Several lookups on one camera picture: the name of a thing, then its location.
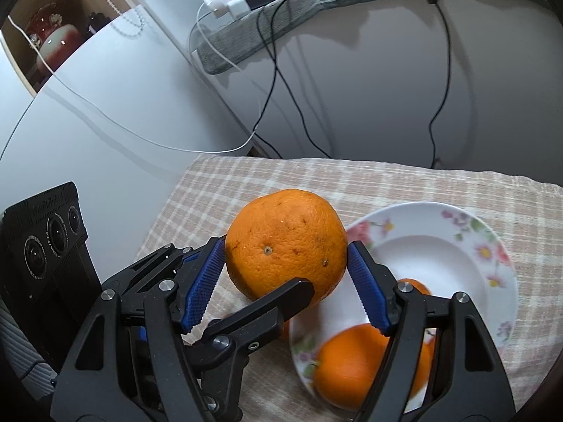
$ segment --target plaid fabric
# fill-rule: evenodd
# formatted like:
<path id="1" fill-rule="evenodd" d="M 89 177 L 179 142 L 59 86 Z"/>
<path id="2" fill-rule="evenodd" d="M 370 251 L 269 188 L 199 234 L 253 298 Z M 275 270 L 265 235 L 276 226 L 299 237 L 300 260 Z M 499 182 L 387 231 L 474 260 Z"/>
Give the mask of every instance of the plaid fabric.
<path id="1" fill-rule="evenodd" d="M 300 188 L 326 198 L 344 225 L 404 201 L 440 201 L 466 209 L 503 240 L 517 270 L 518 321 L 505 349 L 516 406 L 537 389 L 563 348 L 563 189 L 498 173 L 431 171 L 343 160 L 267 160 L 200 156 L 157 218 L 139 257 L 173 242 L 201 246 L 221 236 L 252 199 Z M 223 271 L 196 336 L 212 318 L 248 301 Z M 248 421 L 338 420 L 309 397 L 293 368 L 288 346 L 275 341 L 252 355 L 240 407 Z"/>

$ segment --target camera lens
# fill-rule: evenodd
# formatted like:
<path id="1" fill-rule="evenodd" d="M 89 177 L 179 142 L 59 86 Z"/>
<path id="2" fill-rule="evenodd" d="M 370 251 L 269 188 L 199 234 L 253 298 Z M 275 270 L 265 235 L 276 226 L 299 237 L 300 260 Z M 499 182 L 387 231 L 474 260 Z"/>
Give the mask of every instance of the camera lens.
<path id="1" fill-rule="evenodd" d="M 45 252 L 43 246 L 34 236 L 30 236 L 25 241 L 24 256 L 27 268 L 36 279 L 43 278 L 45 269 L 47 268 L 47 261 L 45 259 Z"/>
<path id="2" fill-rule="evenodd" d="M 65 225 L 58 214 L 49 217 L 47 221 L 47 238 L 53 252 L 62 256 L 67 250 L 67 230 Z"/>
<path id="3" fill-rule="evenodd" d="M 78 228 L 80 227 L 80 216 L 78 215 L 78 211 L 74 206 L 71 206 L 69 209 L 69 224 L 72 232 L 77 235 Z"/>

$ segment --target white cabinet door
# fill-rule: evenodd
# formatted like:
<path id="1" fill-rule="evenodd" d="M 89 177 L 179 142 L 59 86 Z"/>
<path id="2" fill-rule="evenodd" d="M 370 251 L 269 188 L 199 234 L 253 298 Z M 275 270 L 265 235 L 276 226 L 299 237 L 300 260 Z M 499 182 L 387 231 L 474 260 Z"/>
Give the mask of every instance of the white cabinet door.
<path id="1" fill-rule="evenodd" d="M 143 14 L 147 23 L 140 36 L 128 38 L 105 27 L 61 66 L 58 77 L 112 119 L 153 141 L 208 151 L 244 142 L 247 135 L 224 104 Z M 135 14 L 129 11 L 127 16 L 134 19 Z M 123 32 L 137 31 L 122 18 L 113 24 Z M 196 156 L 126 133 L 52 77 L 29 107 L 0 164 L 0 209 L 74 181 L 88 249 L 103 281 L 131 264 Z M 185 236 L 175 241 L 189 244 Z"/>
<path id="2" fill-rule="evenodd" d="M 0 153 L 18 120 L 33 101 L 32 94 L 25 88 L 10 63 L 3 41 L 0 32 Z"/>

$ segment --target orange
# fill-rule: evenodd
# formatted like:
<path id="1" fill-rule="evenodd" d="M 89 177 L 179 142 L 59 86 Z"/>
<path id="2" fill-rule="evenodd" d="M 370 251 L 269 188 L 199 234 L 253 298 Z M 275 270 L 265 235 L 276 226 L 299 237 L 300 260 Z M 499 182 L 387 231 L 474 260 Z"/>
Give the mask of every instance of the orange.
<path id="1" fill-rule="evenodd" d="M 313 384 L 317 393 L 334 406 L 357 411 L 372 386 L 387 343 L 388 338 L 370 324 L 356 325 L 329 339 L 316 358 Z M 422 345 L 411 397 L 428 381 L 432 349 Z"/>
<path id="2" fill-rule="evenodd" d="M 315 288 L 311 305 L 334 290 L 346 269 L 346 232 L 333 207 L 297 189 L 256 198 L 227 231 L 227 271 L 251 300 L 294 277 Z"/>
<path id="3" fill-rule="evenodd" d="M 397 282 L 410 282 L 413 286 L 415 286 L 418 291 L 422 294 L 422 295 L 432 295 L 430 293 L 430 290 L 428 290 L 428 287 L 426 287 L 423 283 L 421 283 L 420 281 L 417 281 L 416 279 L 410 279 L 410 278 L 403 278 L 403 279 L 399 279 L 399 281 Z"/>

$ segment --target floral plate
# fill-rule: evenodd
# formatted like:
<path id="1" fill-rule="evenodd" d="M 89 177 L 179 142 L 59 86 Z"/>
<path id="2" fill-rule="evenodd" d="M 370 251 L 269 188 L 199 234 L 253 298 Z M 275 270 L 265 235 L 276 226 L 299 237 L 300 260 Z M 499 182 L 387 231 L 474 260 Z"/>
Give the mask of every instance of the floral plate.
<path id="1" fill-rule="evenodd" d="M 422 282 L 433 295 L 470 295 L 502 355 L 518 309 L 516 272 L 499 237 L 482 220 L 442 203 L 389 206 L 347 227 L 348 242 L 360 240 L 374 260 L 397 279 Z M 289 344 L 299 378 L 312 386 L 314 358 L 326 341 L 368 321 L 348 272 L 325 300 L 291 320 Z M 432 332 L 427 331 L 426 340 Z M 422 404 L 426 388 L 408 403 Z"/>

